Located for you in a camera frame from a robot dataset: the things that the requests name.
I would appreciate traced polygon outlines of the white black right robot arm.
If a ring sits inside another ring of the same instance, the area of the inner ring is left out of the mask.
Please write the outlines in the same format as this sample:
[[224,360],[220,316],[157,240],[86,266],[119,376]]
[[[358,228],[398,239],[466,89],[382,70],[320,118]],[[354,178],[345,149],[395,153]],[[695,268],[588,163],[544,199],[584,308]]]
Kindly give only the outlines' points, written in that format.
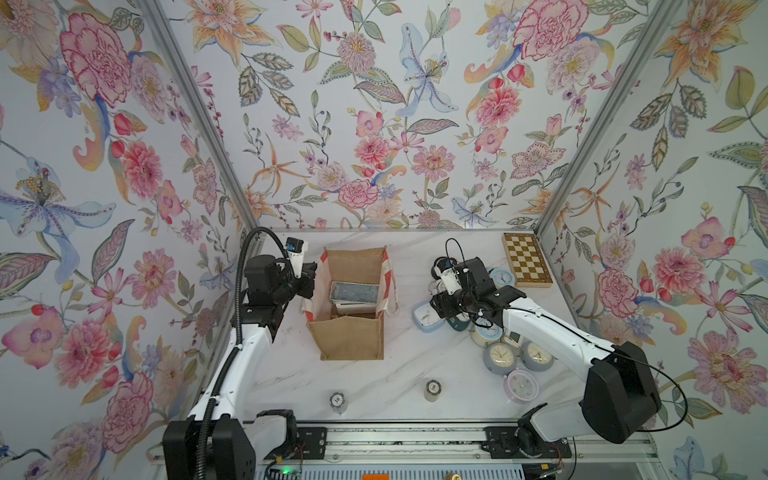
[[539,405],[516,422],[514,438],[529,456],[570,437],[597,435],[622,444],[644,432],[662,401],[644,351],[631,342],[600,339],[551,314],[514,286],[497,287],[479,258],[439,257],[432,267],[439,284],[430,301],[442,319],[466,315],[482,328],[520,334],[563,363],[584,384],[579,399]]

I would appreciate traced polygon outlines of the white digital alarm clock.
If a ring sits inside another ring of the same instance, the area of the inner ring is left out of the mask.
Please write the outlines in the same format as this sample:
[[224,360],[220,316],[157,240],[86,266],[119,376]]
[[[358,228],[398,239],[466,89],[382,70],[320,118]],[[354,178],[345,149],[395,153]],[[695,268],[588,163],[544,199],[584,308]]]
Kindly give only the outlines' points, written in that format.
[[335,303],[334,307],[339,315],[374,315],[377,312],[375,303]]

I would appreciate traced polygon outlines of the grey rectangular mirror clock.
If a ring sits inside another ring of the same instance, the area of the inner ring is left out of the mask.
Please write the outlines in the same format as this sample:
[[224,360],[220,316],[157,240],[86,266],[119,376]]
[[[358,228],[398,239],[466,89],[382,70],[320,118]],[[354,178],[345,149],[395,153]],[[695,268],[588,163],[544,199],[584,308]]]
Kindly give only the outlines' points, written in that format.
[[378,295],[378,284],[342,281],[331,284],[330,300],[335,304],[376,304]]

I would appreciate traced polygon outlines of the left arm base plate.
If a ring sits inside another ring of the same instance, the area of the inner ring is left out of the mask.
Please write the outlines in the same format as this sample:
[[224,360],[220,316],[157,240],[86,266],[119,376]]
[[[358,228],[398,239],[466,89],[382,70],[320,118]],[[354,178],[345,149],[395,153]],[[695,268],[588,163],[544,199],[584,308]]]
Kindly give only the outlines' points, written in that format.
[[267,462],[298,458],[323,460],[327,447],[328,429],[325,427],[298,427],[283,435],[268,435],[265,430],[252,441],[256,458]]

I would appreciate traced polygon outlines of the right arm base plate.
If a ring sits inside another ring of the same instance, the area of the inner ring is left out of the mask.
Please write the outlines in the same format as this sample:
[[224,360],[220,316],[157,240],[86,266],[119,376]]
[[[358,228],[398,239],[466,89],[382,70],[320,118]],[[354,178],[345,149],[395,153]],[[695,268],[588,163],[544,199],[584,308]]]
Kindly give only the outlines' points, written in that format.
[[570,459],[573,453],[566,440],[545,442],[535,432],[516,425],[490,426],[484,429],[480,448],[492,459]]

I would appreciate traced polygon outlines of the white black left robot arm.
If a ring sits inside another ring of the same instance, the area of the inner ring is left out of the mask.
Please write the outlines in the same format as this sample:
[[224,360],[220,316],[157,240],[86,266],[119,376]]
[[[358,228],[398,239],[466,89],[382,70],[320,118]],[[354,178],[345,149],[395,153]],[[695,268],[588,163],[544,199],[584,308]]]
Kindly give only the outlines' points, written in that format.
[[247,233],[234,283],[227,351],[186,419],[162,438],[169,479],[267,479],[300,450],[290,409],[247,412],[247,390],[273,345],[291,301],[309,299],[317,265],[305,262],[306,244],[280,240],[270,229]]

